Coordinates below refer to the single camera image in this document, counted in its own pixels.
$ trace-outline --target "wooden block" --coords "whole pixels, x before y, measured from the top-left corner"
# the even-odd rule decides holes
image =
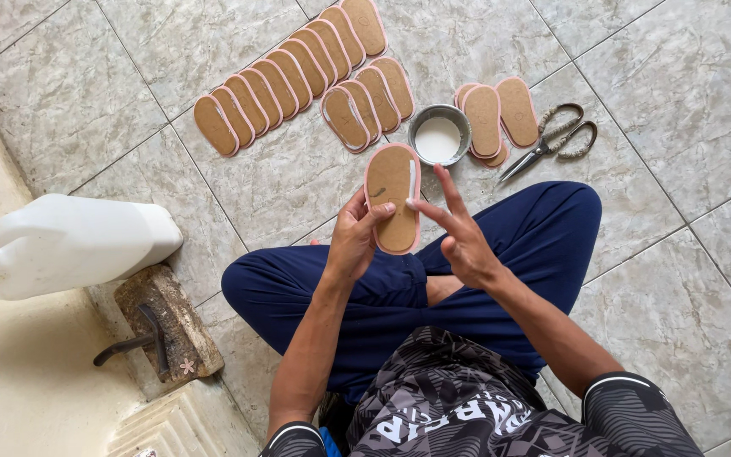
[[[218,348],[191,306],[176,275],[167,265],[144,268],[115,290],[115,301],[136,336],[151,333],[146,317],[137,305],[146,303],[157,315],[165,333],[166,354],[170,370],[157,374],[161,382],[180,382],[208,377],[224,366]],[[143,350],[154,369],[159,372],[154,345]],[[180,368],[185,359],[193,362],[190,369]]]

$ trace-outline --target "scissors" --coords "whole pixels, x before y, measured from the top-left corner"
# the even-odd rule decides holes
[[[549,119],[551,119],[557,111],[566,109],[576,111],[577,117],[571,119],[567,123],[550,131],[549,133],[543,133],[543,131],[546,130],[546,124],[548,123]],[[580,122],[580,119],[583,118],[583,114],[583,107],[577,105],[576,103],[563,103],[562,105],[557,105],[556,107],[546,111],[546,114],[544,114],[543,118],[540,119],[540,124],[538,125],[538,130],[540,130],[541,133],[538,145],[532,151],[529,151],[529,153],[521,157],[521,159],[516,160],[512,165],[510,165],[510,167],[507,168],[503,172],[503,174],[501,174],[500,182],[505,182],[509,178],[520,173],[521,171],[526,170],[532,163],[537,162],[538,159],[540,159],[544,154],[553,154],[557,152],[558,157],[562,157],[564,159],[584,156],[585,153],[587,153],[591,149],[591,146],[594,145],[594,140],[597,139],[597,124],[591,122],[590,120],[584,120]],[[553,146],[549,146],[549,144],[547,143],[548,140],[553,139],[557,136],[558,133],[565,132],[572,127],[574,127],[574,129],[569,132],[568,135],[558,140]],[[574,136],[575,133],[585,127],[591,129],[591,140],[588,141],[587,145],[574,152],[558,152],[563,147],[563,145],[566,144],[566,142]]]

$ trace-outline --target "jug handle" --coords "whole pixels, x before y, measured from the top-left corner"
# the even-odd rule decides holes
[[[0,249],[21,237],[57,235],[60,232],[34,222],[19,223],[20,214],[10,213],[0,218]]]

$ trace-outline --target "metal bowl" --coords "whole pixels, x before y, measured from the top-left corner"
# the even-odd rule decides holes
[[[464,157],[464,154],[467,154],[467,150],[470,149],[470,143],[473,141],[473,129],[470,127],[470,121],[467,119],[467,115],[462,110],[445,103],[431,105],[430,107],[426,107],[419,111],[416,117],[413,118],[413,121],[411,121],[411,126],[408,128],[408,144],[410,144],[414,151],[417,151],[416,134],[419,127],[421,127],[426,120],[434,117],[443,117],[444,119],[451,121],[456,125],[459,129],[459,133],[462,135],[462,142],[459,143],[459,149],[456,154],[453,155],[450,160],[440,162],[443,167],[447,167],[448,165],[458,162],[462,157]],[[419,155],[419,160],[423,163],[427,163],[428,165],[436,164],[436,162],[431,162],[421,155]]]

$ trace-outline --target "wrapped scissor handle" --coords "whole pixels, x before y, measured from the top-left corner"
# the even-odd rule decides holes
[[[548,123],[549,119],[552,119],[552,116],[557,113],[557,111],[570,109],[577,113],[577,116],[574,119],[571,119],[570,121],[566,122],[565,124],[561,124],[559,127],[557,127],[554,130],[551,130],[547,133],[544,133],[543,131],[546,130],[546,124]],[[583,118],[583,115],[585,114],[583,107],[580,105],[577,105],[576,103],[563,103],[561,105],[557,105],[556,107],[550,108],[548,111],[546,111],[543,114],[543,117],[540,118],[540,124],[538,124],[538,130],[540,131],[541,138],[543,140],[551,140],[552,138],[556,137],[559,133],[565,132],[568,129],[571,129],[574,127],[574,130],[569,132],[568,135],[558,140],[554,145],[549,146],[549,154],[552,154],[554,152],[557,153],[558,157],[561,157],[563,159],[572,159],[575,157],[582,157],[585,153],[587,153],[591,146],[594,145],[594,141],[597,139],[597,125],[591,122],[590,120],[585,120],[583,122],[580,122],[580,119]],[[563,145],[570,140],[575,133],[577,133],[578,130],[588,127],[591,129],[591,140],[588,141],[588,144],[586,144],[584,147],[578,149],[574,152],[558,152]]]

